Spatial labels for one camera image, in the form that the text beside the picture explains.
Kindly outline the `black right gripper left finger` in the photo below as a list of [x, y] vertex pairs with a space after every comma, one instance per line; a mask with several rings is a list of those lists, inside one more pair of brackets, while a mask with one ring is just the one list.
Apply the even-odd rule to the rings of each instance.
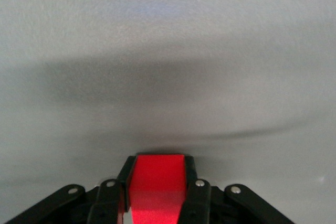
[[130, 209], [129, 186], [136, 158], [129, 156], [116, 178], [89, 191], [78, 184], [66, 185], [7, 223], [123, 223]]

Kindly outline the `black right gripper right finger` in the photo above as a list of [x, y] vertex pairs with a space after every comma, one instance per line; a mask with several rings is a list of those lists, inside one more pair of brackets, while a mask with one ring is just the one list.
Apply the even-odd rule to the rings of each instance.
[[194, 157], [185, 156], [186, 199], [180, 223], [292, 223], [270, 203], [245, 185], [221, 190], [197, 176]]

